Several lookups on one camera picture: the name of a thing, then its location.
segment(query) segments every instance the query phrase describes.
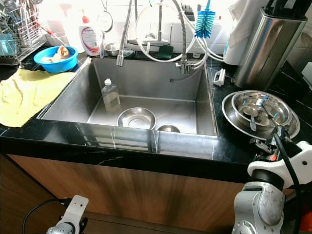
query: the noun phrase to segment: sink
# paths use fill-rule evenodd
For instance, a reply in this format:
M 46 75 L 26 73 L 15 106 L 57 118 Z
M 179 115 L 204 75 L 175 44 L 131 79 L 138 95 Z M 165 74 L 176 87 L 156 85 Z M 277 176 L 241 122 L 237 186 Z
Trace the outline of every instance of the sink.
M 117 126 L 119 113 L 108 113 L 101 96 L 105 79 L 117 85 L 122 111 L 151 110 L 154 130 L 173 125 L 181 133 L 216 136 L 217 128 L 206 67 L 181 75 L 173 63 L 88 58 L 72 82 L 37 118 Z

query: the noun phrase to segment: black cable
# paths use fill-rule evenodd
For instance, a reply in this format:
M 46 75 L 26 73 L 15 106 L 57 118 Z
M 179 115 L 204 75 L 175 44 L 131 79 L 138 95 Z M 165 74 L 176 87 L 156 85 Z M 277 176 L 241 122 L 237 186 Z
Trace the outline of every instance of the black cable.
M 40 203 L 39 205 L 35 206 L 34 208 L 31 209 L 30 212 L 28 212 L 28 214 L 25 216 L 24 218 L 24 221 L 23 221 L 23 226 L 22 226 L 22 229 L 21 229 L 21 233 L 22 234 L 25 234 L 25 225 L 26 225 L 26 221 L 27 221 L 27 218 L 28 216 L 33 212 L 35 211 L 37 208 L 39 208 L 40 206 L 46 204 L 46 203 L 49 203 L 51 201 L 59 201 L 59 202 L 63 202 L 64 199 L 57 199 L 57 198 L 54 198 L 54 199 L 50 199 L 50 200 L 47 200 L 47 201 L 44 201 L 43 203 Z
M 299 229 L 300 229 L 300 223 L 301 223 L 301 212 L 302 212 L 302 195 L 301 195 L 301 189 L 300 189 L 300 183 L 298 180 L 298 177 L 296 175 L 296 172 L 293 169 L 293 166 L 288 158 L 288 155 L 285 151 L 285 148 L 282 144 L 281 139 L 279 138 L 279 136 L 277 134 L 274 135 L 274 139 L 277 143 L 277 146 L 279 148 L 279 151 L 284 159 L 285 165 L 289 171 L 289 174 L 292 177 L 292 181 L 293 181 L 293 185 L 296 191 L 296 199 L 297 199 L 297 216 L 296 216 L 296 220 L 295 220 L 295 224 L 294 224 L 294 228 L 293 228 L 293 234 L 298 234 L 299 233 Z

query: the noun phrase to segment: yellow cloth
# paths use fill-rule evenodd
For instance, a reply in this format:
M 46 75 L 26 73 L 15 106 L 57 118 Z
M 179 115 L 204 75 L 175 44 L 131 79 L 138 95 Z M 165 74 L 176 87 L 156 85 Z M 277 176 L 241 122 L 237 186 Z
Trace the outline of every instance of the yellow cloth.
M 23 126 L 60 94 L 74 74 L 17 70 L 0 82 L 0 123 L 8 127 Z

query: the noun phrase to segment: metal bowl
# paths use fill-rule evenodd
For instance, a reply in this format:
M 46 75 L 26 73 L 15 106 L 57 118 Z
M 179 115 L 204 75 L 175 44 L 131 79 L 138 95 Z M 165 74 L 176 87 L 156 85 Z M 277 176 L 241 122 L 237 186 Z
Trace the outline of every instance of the metal bowl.
M 293 117 L 291 109 L 285 102 L 272 94 L 262 91 L 247 90 L 238 92 L 233 96 L 231 102 L 237 119 L 245 126 L 250 126 L 251 116 L 249 112 L 256 112 L 254 119 L 256 128 L 259 131 L 274 127 L 274 123 L 269 119 L 263 105 L 279 125 L 288 125 Z
M 180 133 L 180 130 L 177 127 L 170 124 L 162 125 L 157 130 L 164 132 Z
M 156 117 L 153 112 L 146 108 L 134 107 L 123 111 L 117 120 L 119 127 L 153 129 Z
M 120 48 L 119 42 L 109 43 L 104 46 L 105 51 L 109 56 L 117 56 Z

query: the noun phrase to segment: blue bowl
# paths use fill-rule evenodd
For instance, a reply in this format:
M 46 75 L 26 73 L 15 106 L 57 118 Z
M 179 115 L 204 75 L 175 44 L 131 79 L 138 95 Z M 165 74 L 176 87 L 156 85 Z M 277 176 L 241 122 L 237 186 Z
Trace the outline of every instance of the blue bowl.
M 40 64 L 47 72 L 50 73 L 66 72 L 75 67 L 77 64 L 78 51 L 75 47 L 72 46 L 66 46 L 71 55 L 69 58 L 60 62 L 41 62 L 43 57 L 53 57 L 53 55 L 58 51 L 58 48 L 59 46 L 53 46 L 41 50 L 34 56 L 34 61 L 37 64 Z

